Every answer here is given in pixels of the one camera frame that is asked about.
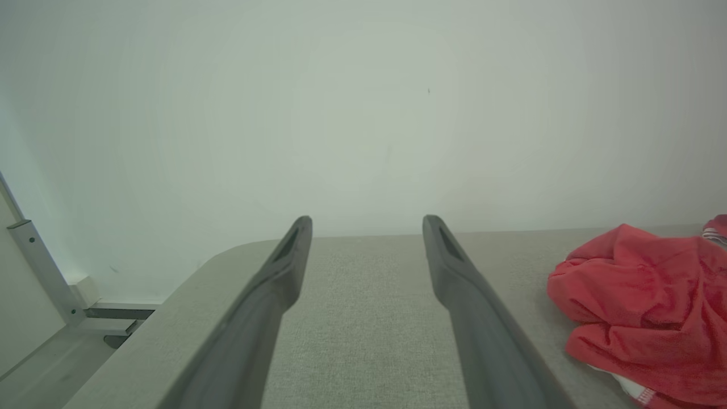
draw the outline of crumpled red clothing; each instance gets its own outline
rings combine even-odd
[[[573,357],[653,389],[648,408],[727,408],[727,251],[623,224],[577,248],[547,293],[580,322]]]

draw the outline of white wall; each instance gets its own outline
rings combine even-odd
[[[4,115],[53,190],[28,216],[72,236],[52,252],[104,298],[164,299],[305,213],[326,236],[416,233],[426,213],[473,231],[725,212],[721,0],[0,12]],[[33,183],[14,166],[14,190]]]

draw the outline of red garment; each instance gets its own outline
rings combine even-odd
[[[580,322],[573,357],[656,391],[648,408],[727,408],[727,251],[623,224],[577,248],[547,293]]]

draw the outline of floor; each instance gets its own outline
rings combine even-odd
[[[0,408],[61,409],[114,351],[100,335],[63,328],[0,381]]]

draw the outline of gray fabric surface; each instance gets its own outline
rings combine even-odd
[[[699,226],[648,229],[665,236]],[[574,323],[547,275],[605,229],[456,234],[579,408],[634,407],[616,381],[566,355]],[[65,406],[154,408],[276,242],[219,254],[188,279]],[[449,316],[421,236],[314,239],[283,318],[263,407],[466,408]]]

